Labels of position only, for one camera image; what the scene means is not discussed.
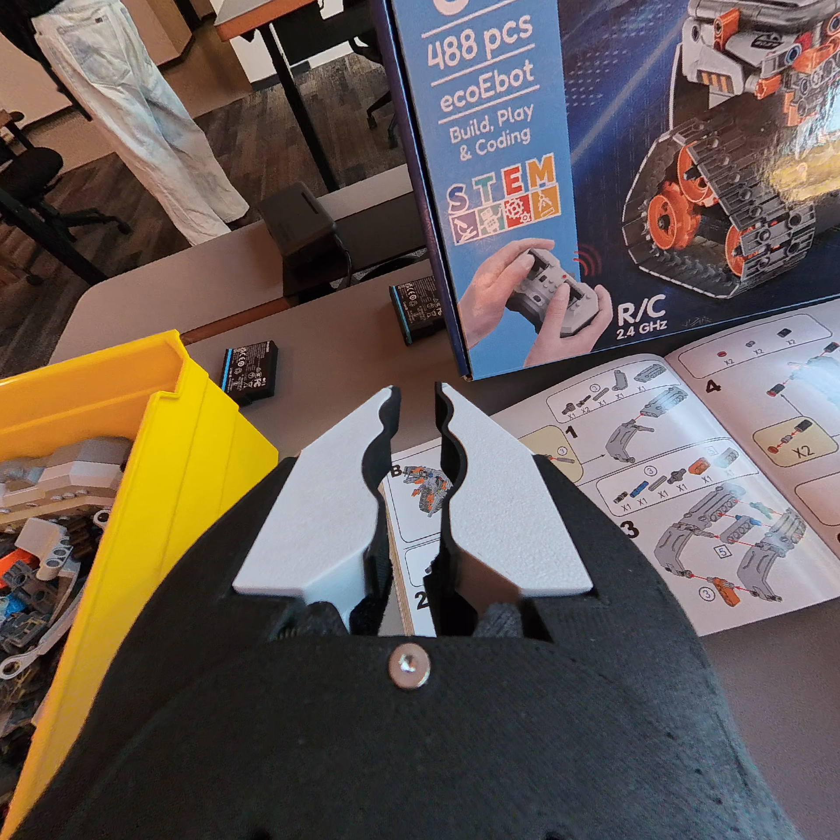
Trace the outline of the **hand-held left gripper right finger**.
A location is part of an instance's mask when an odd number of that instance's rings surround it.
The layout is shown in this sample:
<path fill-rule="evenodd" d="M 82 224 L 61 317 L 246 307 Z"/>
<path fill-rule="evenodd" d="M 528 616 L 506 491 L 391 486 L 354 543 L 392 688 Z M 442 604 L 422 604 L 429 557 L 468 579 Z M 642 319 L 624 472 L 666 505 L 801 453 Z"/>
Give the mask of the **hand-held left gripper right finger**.
<path fill-rule="evenodd" d="M 593 582 L 547 487 L 550 466 L 450 385 L 435 386 L 452 484 L 429 575 L 437 635 L 470 635 L 494 603 L 581 595 Z"/>

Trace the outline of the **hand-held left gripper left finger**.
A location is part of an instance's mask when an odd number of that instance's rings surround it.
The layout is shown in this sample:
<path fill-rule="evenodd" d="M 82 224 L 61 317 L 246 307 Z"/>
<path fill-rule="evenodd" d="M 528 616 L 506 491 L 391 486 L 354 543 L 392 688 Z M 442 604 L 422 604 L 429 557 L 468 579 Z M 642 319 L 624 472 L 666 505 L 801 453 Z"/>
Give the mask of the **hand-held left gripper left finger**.
<path fill-rule="evenodd" d="M 375 393 L 305 447 L 234 579 L 238 593 L 329 602 L 374 635 L 392 582 L 385 503 L 401 395 Z"/>

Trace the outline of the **yellow plastic bin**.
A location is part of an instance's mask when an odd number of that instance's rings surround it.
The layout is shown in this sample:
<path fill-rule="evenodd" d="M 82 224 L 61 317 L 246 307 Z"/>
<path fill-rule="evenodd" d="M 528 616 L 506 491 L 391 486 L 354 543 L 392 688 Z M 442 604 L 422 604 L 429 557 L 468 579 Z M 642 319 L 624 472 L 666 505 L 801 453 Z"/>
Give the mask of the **yellow plastic bin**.
<path fill-rule="evenodd" d="M 122 640 L 184 552 L 278 463 L 277 449 L 191 360 L 176 331 L 1 383 L 2 459 L 97 436 L 133 447 L 45 712 L 9 838 L 58 771 Z"/>

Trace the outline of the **open instruction booklet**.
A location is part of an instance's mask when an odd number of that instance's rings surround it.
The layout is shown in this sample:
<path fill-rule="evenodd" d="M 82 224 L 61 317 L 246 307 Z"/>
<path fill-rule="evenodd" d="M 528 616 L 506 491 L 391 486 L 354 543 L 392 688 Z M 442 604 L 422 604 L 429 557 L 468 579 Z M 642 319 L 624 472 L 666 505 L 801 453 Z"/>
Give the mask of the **open instruction booklet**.
<path fill-rule="evenodd" d="M 839 595 L 838 341 L 834 300 L 599 366 L 493 419 L 713 634 Z"/>

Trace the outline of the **beige neighbouring table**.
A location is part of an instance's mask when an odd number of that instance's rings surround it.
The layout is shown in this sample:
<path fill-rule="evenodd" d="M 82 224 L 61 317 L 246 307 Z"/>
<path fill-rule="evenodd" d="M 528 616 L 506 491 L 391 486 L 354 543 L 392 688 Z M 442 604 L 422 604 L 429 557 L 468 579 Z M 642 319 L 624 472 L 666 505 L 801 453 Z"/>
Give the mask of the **beige neighbouring table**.
<path fill-rule="evenodd" d="M 425 246 L 407 166 L 322 196 L 361 271 Z M 344 257 L 283 288 L 280 251 L 264 222 L 235 230 L 91 287 L 49 362 L 175 329 L 184 333 L 299 289 L 345 277 Z"/>

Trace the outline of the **pile of toy brick parts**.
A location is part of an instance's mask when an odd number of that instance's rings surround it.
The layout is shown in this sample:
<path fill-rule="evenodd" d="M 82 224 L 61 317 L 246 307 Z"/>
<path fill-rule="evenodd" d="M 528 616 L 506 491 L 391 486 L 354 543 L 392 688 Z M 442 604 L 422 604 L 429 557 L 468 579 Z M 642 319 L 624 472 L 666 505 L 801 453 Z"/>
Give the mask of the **pile of toy brick parts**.
<path fill-rule="evenodd" d="M 1 464 L 2 803 L 18 782 L 131 447 L 125 437 L 91 437 Z"/>

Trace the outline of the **black power adapter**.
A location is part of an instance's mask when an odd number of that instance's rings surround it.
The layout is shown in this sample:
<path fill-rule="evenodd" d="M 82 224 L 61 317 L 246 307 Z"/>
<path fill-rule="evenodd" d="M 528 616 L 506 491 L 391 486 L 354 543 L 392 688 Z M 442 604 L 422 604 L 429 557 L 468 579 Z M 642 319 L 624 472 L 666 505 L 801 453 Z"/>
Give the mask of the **black power adapter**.
<path fill-rule="evenodd" d="M 338 247 L 333 218 L 304 182 L 294 182 L 264 198 L 258 210 L 291 267 L 325 259 Z"/>

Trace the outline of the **blue building kit box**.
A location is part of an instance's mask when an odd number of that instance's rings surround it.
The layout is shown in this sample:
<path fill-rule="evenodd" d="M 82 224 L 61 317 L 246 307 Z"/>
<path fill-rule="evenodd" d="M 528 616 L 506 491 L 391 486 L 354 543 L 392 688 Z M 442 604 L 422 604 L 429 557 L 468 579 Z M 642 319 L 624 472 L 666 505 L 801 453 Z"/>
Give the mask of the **blue building kit box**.
<path fill-rule="evenodd" d="M 373 2 L 458 371 L 838 296 L 838 2 Z"/>

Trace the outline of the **black office chair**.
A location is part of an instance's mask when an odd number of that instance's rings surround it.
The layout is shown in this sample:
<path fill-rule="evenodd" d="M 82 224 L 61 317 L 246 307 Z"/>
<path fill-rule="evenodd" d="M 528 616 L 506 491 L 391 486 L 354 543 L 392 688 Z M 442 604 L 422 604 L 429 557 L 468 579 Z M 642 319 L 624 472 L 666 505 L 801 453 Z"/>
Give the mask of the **black office chair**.
<path fill-rule="evenodd" d="M 1 141 L 2 221 L 23 231 L 36 242 L 38 250 L 49 252 L 88 285 L 101 283 L 107 276 L 75 250 L 73 243 L 77 239 L 70 229 L 109 223 L 115 223 L 124 235 L 131 234 L 132 229 L 120 218 L 97 208 L 62 213 L 47 203 L 46 196 L 57 186 L 64 162 L 58 152 L 30 142 L 18 126 L 23 118 L 21 112 L 1 111 L 2 129 L 24 146 L 23 151 L 16 153 Z"/>

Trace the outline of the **black-legged orange-edged table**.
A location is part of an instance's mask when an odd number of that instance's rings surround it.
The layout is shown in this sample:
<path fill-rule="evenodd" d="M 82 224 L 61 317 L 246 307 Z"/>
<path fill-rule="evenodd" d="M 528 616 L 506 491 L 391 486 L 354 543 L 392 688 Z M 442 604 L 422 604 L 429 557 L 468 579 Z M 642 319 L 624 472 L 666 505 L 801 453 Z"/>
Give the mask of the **black-legged orange-edged table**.
<path fill-rule="evenodd" d="M 369 2 L 323 18 L 316 1 L 224 1 L 215 27 L 223 41 L 258 31 L 269 51 L 298 127 L 330 192 L 339 184 L 292 78 L 290 65 L 373 28 Z"/>

